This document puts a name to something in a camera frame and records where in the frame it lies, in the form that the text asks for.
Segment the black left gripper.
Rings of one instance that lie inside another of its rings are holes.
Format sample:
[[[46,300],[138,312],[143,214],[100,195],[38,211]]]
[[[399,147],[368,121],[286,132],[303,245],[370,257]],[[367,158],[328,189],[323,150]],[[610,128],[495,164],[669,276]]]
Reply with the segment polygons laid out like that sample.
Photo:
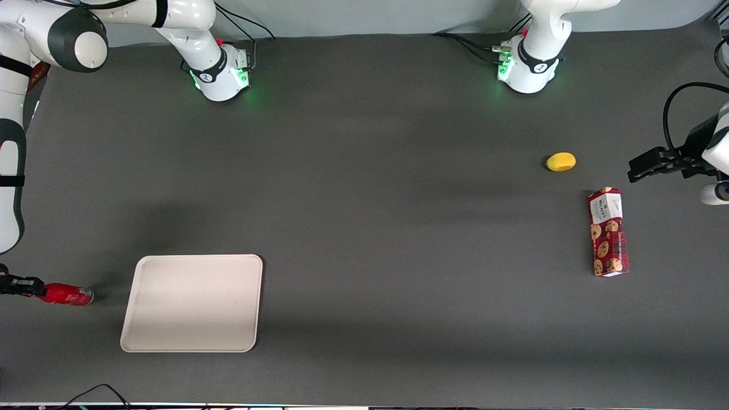
[[[628,181],[638,182],[658,174],[681,171],[685,179],[697,175],[722,177],[722,116],[716,114],[691,130],[686,142],[679,148],[683,161],[664,147],[654,147],[642,155],[642,160],[628,162]]]

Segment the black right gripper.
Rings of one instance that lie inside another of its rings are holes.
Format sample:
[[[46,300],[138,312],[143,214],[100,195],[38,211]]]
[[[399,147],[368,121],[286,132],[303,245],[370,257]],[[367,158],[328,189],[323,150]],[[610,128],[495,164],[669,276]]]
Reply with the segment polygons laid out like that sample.
[[[25,297],[44,297],[45,283],[37,277],[10,276],[7,265],[0,264],[0,293]]]

